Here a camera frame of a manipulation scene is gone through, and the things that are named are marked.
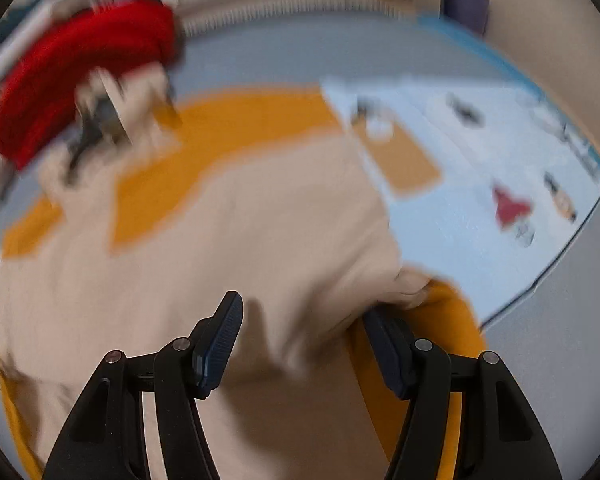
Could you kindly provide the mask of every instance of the gray object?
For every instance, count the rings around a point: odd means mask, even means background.
[[[173,346],[173,349],[177,350],[178,352],[186,350],[187,348],[189,348],[190,345],[191,341],[189,341],[189,339],[186,337],[179,337],[176,339],[176,341],[174,341],[171,344],[171,346]]]
[[[484,354],[482,354],[482,358],[490,365],[495,365],[498,364],[498,362],[500,362],[500,358],[498,357],[498,354],[496,354],[496,352],[485,352]]]
[[[415,345],[418,350],[423,352],[428,352],[433,348],[433,344],[428,339],[417,339]]]
[[[104,360],[109,363],[110,365],[112,365],[113,363],[117,363],[118,361],[120,361],[120,358],[122,357],[122,352],[120,350],[112,350],[111,352],[109,352],[107,355],[104,356]]]

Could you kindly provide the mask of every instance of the grey floor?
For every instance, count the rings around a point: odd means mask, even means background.
[[[331,13],[251,23],[196,38],[187,44],[184,61],[171,70],[171,80],[183,96],[241,84],[310,84],[330,75],[357,79],[397,73],[508,79],[490,63],[407,22]],[[0,213],[0,231],[36,194],[29,170]],[[485,334],[536,410],[564,479],[580,478],[600,452],[600,204],[536,293],[494,320]],[[0,421],[0,443],[13,458],[10,442]]]
[[[600,203],[535,292],[484,334],[576,480],[600,453]]]

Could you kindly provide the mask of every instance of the wall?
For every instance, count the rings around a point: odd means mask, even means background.
[[[436,1],[416,6],[434,10]],[[600,14],[590,0],[491,0],[486,41],[548,91],[600,150]]]

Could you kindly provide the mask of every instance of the red knit fabric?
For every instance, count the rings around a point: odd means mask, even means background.
[[[86,11],[49,31],[5,80],[0,154],[20,170],[75,118],[74,92],[91,70],[114,76],[175,56],[173,12],[153,0]]]

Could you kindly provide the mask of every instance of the blue gripper pad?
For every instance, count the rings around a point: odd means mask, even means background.
[[[369,310],[362,321],[384,384],[399,399],[409,399],[417,385],[411,353],[413,333],[382,305]]]
[[[242,298],[230,290],[208,323],[193,349],[192,366],[196,384],[206,397],[220,385],[229,355],[242,325]]]

